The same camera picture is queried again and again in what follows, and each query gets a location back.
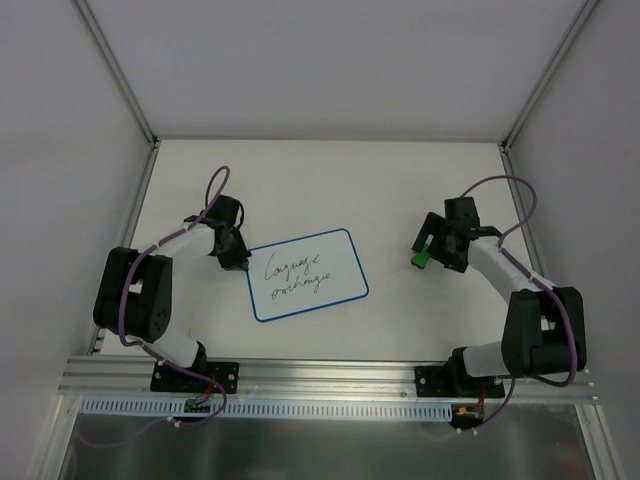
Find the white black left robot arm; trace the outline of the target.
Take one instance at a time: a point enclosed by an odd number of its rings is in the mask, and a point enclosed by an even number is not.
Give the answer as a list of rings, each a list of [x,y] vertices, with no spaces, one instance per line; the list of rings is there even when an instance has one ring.
[[[224,270],[246,271],[251,253],[240,229],[222,221],[186,223],[144,250],[113,248],[93,307],[94,323],[174,368],[187,391],[208,379],[205,347],[172,325],[173,277],[214,257]]]

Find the blue-framed whiteboard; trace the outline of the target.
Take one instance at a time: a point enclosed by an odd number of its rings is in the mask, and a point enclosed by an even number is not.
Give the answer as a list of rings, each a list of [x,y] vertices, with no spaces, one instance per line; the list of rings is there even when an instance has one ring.
[[[256,321],[267,323],[369,295],[351,233],[337,228],[250,250],[246,272]]]

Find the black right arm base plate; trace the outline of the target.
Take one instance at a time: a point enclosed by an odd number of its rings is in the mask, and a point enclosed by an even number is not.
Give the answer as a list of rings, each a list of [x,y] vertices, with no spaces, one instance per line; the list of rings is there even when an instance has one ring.
[[[496,384],[492,377],[459,374],[445,365],[416,366],[414,383],[420,398],[500,399],[505,396],[503,384]]]

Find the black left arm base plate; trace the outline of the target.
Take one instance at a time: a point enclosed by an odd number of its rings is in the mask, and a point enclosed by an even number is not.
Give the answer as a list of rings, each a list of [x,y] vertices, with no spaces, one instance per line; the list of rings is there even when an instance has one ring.
[[[205,377],[215,380],[230,395],[237,391],[240,364],[238,362],[208,361],[202,373],[186,374],[166,364],[154,366],[151,376],[150,390],[159,393],[201,394],[208,387],[214,393],[220,389],[212,385]]]

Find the green bone-shaped eraser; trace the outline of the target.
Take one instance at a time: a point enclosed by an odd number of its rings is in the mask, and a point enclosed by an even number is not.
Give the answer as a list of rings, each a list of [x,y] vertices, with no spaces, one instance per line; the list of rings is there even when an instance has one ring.
[[[411,258],[411,264],[419,269],[424,269],[429,262],[430,254],[428,252],[429,244],[425,243],[420,251],[415,251]]]

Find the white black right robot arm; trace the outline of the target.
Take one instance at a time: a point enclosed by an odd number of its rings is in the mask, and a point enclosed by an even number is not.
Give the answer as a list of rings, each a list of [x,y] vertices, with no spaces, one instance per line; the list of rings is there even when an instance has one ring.
[[[463,273],[471,267],[507,305],[502,337],[462,347],[452,354],[449,389],[469,396],[483,377],[533,378],[555,387],[573,383],[586,364],[584,308],[573,287],[559,287],[524,266],[504,245],[500,232],[479,218],[447,219],[427,214],[412,245],[411,263],[430,260]]]

